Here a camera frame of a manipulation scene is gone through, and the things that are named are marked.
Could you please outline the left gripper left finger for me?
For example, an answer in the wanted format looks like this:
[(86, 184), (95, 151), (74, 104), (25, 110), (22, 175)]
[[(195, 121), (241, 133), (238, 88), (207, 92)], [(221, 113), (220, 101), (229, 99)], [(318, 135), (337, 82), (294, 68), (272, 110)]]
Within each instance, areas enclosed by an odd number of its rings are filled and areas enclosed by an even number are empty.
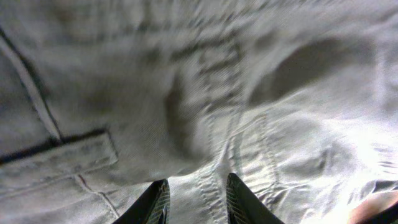
[(113, 224), (168, 224), (169, 210), (169, 183), (157, 180)]

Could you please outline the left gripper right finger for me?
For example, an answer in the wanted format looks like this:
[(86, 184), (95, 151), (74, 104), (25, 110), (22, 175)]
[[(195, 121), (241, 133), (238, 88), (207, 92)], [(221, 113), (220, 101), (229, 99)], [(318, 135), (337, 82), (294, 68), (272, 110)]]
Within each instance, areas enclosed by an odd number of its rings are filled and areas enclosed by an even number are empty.
[(235, 173), (228, 174), (226, 204), (229, 224), (284, 224)]

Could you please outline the grey shorts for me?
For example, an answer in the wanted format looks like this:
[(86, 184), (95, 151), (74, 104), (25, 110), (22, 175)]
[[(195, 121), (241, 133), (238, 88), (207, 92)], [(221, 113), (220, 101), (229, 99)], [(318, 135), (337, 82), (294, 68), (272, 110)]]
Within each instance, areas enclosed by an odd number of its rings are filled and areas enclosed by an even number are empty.
[(2, 1), (1, 222), (112, 223), (153, 182), (226, 223), (397, 192), (396, 1)]

